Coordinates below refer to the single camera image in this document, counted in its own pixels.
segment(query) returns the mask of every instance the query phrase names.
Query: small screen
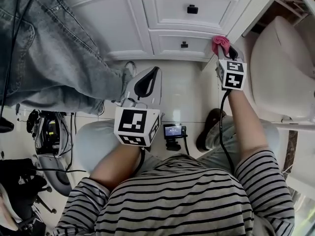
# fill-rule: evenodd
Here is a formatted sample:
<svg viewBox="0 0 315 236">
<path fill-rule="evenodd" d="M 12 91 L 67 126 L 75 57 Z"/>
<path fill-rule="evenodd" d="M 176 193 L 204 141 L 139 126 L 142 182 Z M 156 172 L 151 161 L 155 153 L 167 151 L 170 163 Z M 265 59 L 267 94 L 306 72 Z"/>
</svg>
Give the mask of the small screen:
<svg viewBox="0 0 315 236">
<path fill-rule="evenodd" d="M 182 134 L 182 126 L 164 127 L 165 136 L 180 136 Z"/>
</svg>

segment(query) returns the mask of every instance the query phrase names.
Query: white cabinet door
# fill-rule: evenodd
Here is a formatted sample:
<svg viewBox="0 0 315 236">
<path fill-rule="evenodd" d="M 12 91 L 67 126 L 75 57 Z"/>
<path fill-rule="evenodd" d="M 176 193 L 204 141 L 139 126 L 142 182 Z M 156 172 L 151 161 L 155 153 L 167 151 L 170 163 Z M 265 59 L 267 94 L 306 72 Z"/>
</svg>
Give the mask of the white cabinet door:
<svg viewBox="0 0 315 236">
<path fill-rule="evenodd" d="M 214 34 L 189 30 L 151 29 L 154 55 L 210 59 Z"/>
<path fill-rule="evenodd" d="M 142 0 L 66 0 L 96 41 L 101 55 L 141 59 L 153 55 Z"/>
<path fill-rule="evenodd" d="M 196 30 L 226 35 L 250 0 L 143 0 L 143 2 L 151 29 Z"/>
</svg>

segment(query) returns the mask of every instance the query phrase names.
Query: fiducial marker cube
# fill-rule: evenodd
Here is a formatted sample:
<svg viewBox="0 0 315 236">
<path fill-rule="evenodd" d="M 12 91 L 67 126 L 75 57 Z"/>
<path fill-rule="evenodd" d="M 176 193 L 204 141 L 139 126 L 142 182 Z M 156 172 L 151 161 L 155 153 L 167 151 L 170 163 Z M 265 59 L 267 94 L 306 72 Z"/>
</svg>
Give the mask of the fiducial marker cube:
<svg viewBox="0 0 315 236">
<path fill-rule="evenodd" d="M 122 144 L 149 147 L 160 125 L 159 109 L 116 108 L 114 134 Z"/>
<path fill-rule="evenodd" d="M 220 59 L 217 69 L 223 89 L 243 90 L 247 74 L 247 64 Z"/>
</svg>

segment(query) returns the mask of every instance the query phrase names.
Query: black knob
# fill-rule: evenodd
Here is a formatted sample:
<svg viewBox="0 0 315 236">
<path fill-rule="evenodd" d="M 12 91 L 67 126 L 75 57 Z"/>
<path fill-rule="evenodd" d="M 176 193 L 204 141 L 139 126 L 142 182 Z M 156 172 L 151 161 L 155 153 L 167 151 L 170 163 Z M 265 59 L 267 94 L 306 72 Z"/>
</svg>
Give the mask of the black knob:
<svg viewBox="0 0 315 236">
<path fill-rule="evenodd" d="M 188 44 L 186 44 L 186 41 L 183 41 L 181 44 L 181 48 L 188 48 Z"/>
<path fill-rule="evenodd" d="M 190 4 L 190 5 L 187 7 L 187 13 L 188 13 L 188 14 L 198 14 L 198 7 L 195 7 L 194 4 Z"/>
</svg>

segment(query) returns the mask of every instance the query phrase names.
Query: white chair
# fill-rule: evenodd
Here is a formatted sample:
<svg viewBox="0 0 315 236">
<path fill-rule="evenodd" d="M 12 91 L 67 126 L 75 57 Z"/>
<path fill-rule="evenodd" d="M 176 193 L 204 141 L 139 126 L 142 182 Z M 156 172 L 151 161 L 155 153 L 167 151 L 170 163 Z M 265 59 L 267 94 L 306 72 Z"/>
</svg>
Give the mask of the white chair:
<svg viewBox="0 0 315 236">
<path fill-rule="evenodd" d="M 255 103 L 295 121 L 315 122 L 315 70 L 298 32 L 276 17 L 261 33 L 251 57 Z"/>
</svg>

